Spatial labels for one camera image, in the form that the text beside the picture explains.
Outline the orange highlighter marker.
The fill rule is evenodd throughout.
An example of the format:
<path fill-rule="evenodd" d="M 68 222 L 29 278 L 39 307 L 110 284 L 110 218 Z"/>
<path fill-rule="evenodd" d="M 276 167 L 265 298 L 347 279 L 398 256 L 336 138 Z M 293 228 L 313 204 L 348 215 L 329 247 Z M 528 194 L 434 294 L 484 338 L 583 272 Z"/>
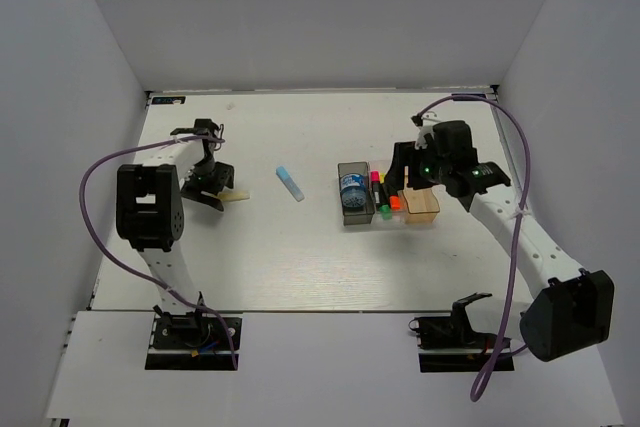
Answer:
<path fill-rule="evenodd" d="M 401 201 L 397 195 L 389 197 L 389 205 L 392 211 L 399 211 L 401 209 Z"/>

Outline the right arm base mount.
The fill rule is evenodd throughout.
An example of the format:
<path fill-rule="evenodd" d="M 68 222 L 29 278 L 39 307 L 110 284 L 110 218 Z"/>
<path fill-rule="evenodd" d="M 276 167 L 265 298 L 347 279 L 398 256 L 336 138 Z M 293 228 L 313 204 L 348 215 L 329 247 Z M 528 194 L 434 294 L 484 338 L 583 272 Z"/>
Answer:
<path fill-rule="evenodd" d="M 467 307 L 491 298 L 490 293 L 473 293 L 452 303 L 449 311 L 421 314 L 408 322 L 417 339 L 421 373 L 474 373 L 489 360 L 497 335 L 475 330 Z"/>

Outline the grey transparent tray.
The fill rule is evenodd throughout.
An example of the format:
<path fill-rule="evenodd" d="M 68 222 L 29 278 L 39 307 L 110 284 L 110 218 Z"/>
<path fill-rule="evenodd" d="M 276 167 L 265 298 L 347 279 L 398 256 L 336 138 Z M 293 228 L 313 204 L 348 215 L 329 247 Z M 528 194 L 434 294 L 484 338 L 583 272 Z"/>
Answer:
<path fill-rule="evenodd" d="M 338 189 L 345 227 L 368 225 L 375 207 L 367 162 L 344 162 L 337 165 Z"/>

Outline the yellow glue stick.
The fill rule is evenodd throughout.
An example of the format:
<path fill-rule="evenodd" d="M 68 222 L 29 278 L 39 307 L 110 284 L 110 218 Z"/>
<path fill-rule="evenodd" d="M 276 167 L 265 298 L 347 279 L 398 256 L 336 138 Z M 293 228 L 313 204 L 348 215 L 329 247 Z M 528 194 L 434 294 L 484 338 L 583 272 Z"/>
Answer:
<path fill-rule="evenodd" d="M 216 198 L 223 203 L 239 202 L 250 199 L 248 191 L 223 191 L 216 195 Z"/>

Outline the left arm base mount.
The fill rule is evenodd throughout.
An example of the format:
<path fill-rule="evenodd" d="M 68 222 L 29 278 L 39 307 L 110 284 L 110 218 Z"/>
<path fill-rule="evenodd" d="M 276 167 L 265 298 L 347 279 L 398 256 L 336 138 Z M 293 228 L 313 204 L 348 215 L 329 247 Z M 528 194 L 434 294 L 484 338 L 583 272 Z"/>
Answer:
<path fill-rule="evenodd" d="M 157 315 L 145 360 L 147 371 L 234 371 L 239 362 L 241 317 Z"/>

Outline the clear transparent tray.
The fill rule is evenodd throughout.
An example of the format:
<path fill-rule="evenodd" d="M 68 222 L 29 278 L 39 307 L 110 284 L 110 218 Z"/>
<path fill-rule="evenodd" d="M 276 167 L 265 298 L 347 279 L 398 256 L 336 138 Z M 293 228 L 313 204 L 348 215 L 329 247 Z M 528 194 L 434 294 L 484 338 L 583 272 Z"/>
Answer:
<path fill-rule="evenodd" d="M 391 200 L 385 188 L 385 175 L 389 166 L 389 160 L 378 159 L 368 162 L 369 179 L 377 180 L 375 186 L 369 188 L 374 205 L 372 223 L 382 223 L 385 226 L 395 228 L 405 222 L 407 212 L 405 201 L 401 194 L 398 194 L 394 205 L 391 205 Z"/>

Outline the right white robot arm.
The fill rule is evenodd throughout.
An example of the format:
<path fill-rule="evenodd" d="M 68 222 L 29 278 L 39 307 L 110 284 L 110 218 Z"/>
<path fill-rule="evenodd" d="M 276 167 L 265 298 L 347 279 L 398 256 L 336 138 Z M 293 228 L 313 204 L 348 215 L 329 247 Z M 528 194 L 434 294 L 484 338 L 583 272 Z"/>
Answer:
<path fill-rule="evenodd" d="M 506 334 L 537 359 L 549 362 L 608 339 L 613 280 L 585 269 L 520 207 L 504 170 L 479 160 L 468 124 L 435 123 L 417 140 L 395 143 L 384 185 L 389 194 L 442 186 L 491 233 L 532 297 L 528 306 L 512 307 Z"/>

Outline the right corner label sticker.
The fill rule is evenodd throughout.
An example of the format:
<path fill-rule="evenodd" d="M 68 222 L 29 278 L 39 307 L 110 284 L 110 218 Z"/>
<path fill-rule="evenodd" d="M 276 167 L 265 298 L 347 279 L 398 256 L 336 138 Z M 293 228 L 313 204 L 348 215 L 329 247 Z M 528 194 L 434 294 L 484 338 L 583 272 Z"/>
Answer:
<path fill-rule="evenodd" d="M 484 102 L 487 99 L 482 93 L 452 93 L 451 97 L 457 102 Z"/>

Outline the pink highlighter marker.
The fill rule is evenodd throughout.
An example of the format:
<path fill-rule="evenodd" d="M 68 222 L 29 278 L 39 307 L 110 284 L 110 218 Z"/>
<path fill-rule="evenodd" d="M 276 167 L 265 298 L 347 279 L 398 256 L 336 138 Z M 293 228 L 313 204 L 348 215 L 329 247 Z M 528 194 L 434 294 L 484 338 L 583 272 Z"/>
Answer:
<path fill-rule="evenodd" d="M 374 199 L 374 204 L 376 208 L 379 208 L 382 204 L 381 202 L 381 194 L 380 194 L 380 176 L 378 171 L 370 172 L 370 185 L 371 191 Z"/>

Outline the amber transparent tray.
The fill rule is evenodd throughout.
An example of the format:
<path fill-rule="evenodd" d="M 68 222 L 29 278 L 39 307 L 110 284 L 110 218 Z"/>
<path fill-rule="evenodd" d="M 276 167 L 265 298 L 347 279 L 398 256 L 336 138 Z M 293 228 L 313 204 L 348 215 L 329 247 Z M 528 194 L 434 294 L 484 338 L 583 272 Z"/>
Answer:
<path fill-rule="evenodd" d="M 404 189 L 400 195 L 404 223 L 413 226 L 431 225 L 440 213 L 438 199 L 431 188 L 416 190 L 408 185 L 408 181 L 408 168 L 405 168 Z"/>

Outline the blue cleaning gel jar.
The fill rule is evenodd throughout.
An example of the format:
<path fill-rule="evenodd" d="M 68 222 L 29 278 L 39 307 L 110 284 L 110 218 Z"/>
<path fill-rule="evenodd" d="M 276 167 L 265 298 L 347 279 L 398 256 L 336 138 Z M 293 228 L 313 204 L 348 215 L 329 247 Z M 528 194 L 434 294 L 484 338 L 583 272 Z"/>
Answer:
<path fill-rule="evenodd" d="M 349 173 L 339 179 L 340 198 L 345 209 L 363 208 L 367 201 L 365 178 L 361 174 Z"/>

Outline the corner label sticker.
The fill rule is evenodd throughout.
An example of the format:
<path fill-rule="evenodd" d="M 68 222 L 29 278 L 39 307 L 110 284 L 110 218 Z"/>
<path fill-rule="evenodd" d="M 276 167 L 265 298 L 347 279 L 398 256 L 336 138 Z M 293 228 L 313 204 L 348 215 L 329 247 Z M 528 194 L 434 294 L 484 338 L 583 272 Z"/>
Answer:
<path fill-rule="evenodd" d="M 154 96 L 151 98 L 152 105 L 181 105 L 185 102 L 185 96 Z"/>
<path fill-rule="evenodd" d="M 487 99 L 482 93 L 452 93 L 451 97 L 457 102 L 484 102 Z"/>

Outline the green highlighter marker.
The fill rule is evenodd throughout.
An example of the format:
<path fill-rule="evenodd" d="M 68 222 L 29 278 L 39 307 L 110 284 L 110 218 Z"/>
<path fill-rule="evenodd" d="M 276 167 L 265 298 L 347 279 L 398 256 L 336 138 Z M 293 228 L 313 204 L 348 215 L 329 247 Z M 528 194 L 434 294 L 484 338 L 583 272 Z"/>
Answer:
<path fill-rule="evenodd" d="M 385 190 L 383 187 L 380 187 L 380 194 L 381 194 L 382 204 L 379 208 L 377 208 L 378 212 L 383 220 L 390 220 L 392 218 L 392 211 L 389 205 L 389 198 L 385 193 Z"/>

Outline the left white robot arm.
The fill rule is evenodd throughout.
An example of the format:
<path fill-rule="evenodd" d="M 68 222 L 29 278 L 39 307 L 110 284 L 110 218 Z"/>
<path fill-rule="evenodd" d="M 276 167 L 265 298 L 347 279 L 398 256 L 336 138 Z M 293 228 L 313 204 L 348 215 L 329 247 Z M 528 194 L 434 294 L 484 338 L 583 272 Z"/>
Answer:
<path fill-rule="evenodd" d="M 183 202 L 224 210 L 219 194 L 234 187 L 234 167 L 217 161 L 224 126 L 200 118 L 176 128 L 171 143 L 153 149 L 143 162 L 117 172 L 116 230 L 129 242 L 159 283 L 154 310 L 188 345 L 211 334 L 200 309 L 204 299 L 191 279 L 179 240 L 185 228 Z"/>

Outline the left corner label sticker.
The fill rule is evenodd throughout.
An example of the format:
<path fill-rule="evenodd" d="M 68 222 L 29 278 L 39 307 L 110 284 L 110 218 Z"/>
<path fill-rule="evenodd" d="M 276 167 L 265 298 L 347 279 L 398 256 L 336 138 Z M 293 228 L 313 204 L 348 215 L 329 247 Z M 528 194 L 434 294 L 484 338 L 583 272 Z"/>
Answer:
<path fill-rule="evenodd" d="M 181 105 L 185 102 L 185 96 L 154 96 L 151 98 L 152 105 Z"/>

